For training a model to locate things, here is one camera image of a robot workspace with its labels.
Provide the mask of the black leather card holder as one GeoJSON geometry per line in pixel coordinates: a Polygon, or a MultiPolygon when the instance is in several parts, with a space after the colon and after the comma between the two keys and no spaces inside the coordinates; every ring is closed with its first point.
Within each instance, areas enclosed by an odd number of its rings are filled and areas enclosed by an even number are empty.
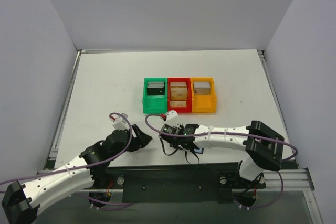
{"type": "Polygon", "coordinates": [[[194,152],[198,153],[198,154],[203,154],[204,153],[204,149],[203,148],[195,148],[194,152]]]}

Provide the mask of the green plastic bin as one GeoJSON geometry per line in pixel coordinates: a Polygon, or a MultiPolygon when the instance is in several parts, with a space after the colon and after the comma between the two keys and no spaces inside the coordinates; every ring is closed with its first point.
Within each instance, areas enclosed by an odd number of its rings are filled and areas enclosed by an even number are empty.
{"type": "Polygon", "coordinates": [[[167,78],[144,78],[142,107],[145,114],[167,112],[167,78]],[[148,96],[146,92],[148,82],[165,82],[165,95],[148,96]]]}

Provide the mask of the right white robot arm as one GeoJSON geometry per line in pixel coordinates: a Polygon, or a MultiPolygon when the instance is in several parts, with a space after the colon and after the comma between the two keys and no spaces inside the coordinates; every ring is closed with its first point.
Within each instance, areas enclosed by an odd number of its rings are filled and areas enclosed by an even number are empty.
{"type": "Polygon", "coordinates": [[[194,153],[196,149],[227,148],[248,157],[238,165],[240,178],[254,181],[265,170],[281,170],[284,137],[261,121],[248,126],[220,128],[200,124],[164,124],[159,138],[175,149],[194,153]]]}

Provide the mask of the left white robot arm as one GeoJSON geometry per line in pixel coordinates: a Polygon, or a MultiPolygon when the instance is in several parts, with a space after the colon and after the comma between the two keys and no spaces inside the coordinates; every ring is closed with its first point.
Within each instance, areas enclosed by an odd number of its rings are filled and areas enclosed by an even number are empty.
{"type": "Polygon", "coordinates": [[[94,185],[118,154],[146,147],[152,137],[137,125],[116,129],[105,140],[87,147],[73,160],[43,177],[14,181],[8,185],[2,207],[9,223],[33,223],[54,203],[94,185]]]}

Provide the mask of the red plastic bin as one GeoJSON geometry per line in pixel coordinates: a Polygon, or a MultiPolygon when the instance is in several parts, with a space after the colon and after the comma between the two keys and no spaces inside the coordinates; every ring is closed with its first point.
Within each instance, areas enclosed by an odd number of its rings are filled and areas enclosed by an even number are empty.
{"type": "Polygon", "coordinates": [[[192,92],[190,78],[167,79],[167,109],[178,113],[192,112],[192,92]]]}

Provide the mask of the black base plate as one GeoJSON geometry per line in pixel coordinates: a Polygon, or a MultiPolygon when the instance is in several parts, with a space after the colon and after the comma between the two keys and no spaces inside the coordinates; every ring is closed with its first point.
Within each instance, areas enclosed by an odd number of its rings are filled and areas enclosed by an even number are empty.
{"type": "Polygon", "coordinates": [[[85,190],[97,205],[106,202],[232,202],[239,193],[254,195],[266,187],[263,174],[252,182],[240,178],[238,163],[108,167],[85,190]]]}

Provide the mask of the aluminium frame rail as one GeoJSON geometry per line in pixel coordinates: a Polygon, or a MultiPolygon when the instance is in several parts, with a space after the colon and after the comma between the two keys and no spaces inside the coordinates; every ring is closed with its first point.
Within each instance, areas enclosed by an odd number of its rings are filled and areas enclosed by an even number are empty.
{"type": "Polygon", "coordinates": [[[62,107],[47,162],[40,174],[61,168],[78,156],[85,148],[104,140],[114,130],[108,118],[112,106],[108,91],[113,90],[111,74],[107,71],[115,59],[107,50],[78,52],[70,86],[62,107]]]}

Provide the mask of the orange plastic bin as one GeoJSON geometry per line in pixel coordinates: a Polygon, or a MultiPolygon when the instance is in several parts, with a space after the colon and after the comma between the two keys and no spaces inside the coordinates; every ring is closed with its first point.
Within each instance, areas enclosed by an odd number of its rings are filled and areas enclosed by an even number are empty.
{"type": "Polygon", "coordinates": [[[215,90],[215,82],[210,77],[191,77],[192,88],[192,112],[193,113],[215,113],[217,110],[217,95],[215,90]],[[195,83],[209,83],[209,94],[199,94],[195,92],[195,83]]]}

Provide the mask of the black card stack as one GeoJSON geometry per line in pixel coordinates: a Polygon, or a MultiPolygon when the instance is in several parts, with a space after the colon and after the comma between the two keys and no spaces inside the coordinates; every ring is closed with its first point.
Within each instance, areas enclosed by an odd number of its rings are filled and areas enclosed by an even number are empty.
{"type": "Polygon", "coordinates": [[[165,82],[148,82],[146,92],[148,96],[165,95],[165,82]]]}

